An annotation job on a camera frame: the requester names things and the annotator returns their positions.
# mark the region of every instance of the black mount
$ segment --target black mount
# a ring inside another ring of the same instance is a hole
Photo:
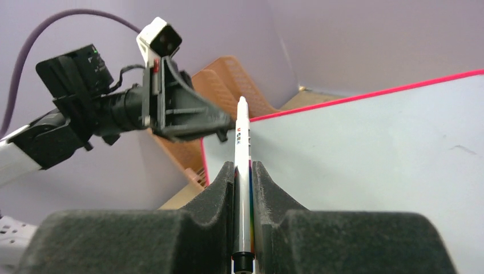
[[[313,212],[254,162],[257,273],[456,273],[413,213]],[[233,164],[175,211],[66,211],[38,228],[17,274],[231,273]]]
[[[169,56],[144,68],[142,85],[122,92],[110,88],[112,76],[94,45],[40,62],[35,69],[57,109],[9,141],[43,169],[81,147],[91,150],[93,135],[113,145],[123,132],[151,128],[172,142],[211,134],[224,142],[235,127],[229,114],[193,90],[190,76]]]

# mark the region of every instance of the white arm segment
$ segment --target white arm segment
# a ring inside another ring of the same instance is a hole
[[[23,131],[27,127],[28,126],[21,127],[0,140],[0,188],[21,175],[42,168],[14,143],[8,143],[10,137]]]
[[[10,137],[27,127],[19,128],[0,140],[0,188],[23,174],[41,169],[14,143],[8,143]],[[36,230],[35,225],[0,215],[0,265],[16,267]]]
[[[0,265],[16,267],[37,226],[3,216],[0,219]]]

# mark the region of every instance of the white camera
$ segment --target white camera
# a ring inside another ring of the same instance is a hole
[[[148,65],[153,64],[156,58],[172,57],[180,48],[182,38],[165,20],[156,17],[138,34],[136,42]]]

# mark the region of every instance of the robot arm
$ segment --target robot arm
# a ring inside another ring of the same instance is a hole
[[[0,187],[21,175],[46,170],[79,148],[93,149],[90,138],[113,145],[121,133],[151,129],[171,142],[216,134],[221,142],[235,123],[201,97],[172,56],[182,39],[160,18],[136,37],[145,61],[142,84],[114,92],[113,78],[94,45],[36,65],[56,109],[0,140]],[[16,265],[36,227],[0,216],[0,264]]]

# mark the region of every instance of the white pen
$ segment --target white pen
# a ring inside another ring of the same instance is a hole
[[[237,104],[235,121],[234,250],[235,274],[253,273],[254,226],[252,206],[252,159],[249,108],[243,96]]]

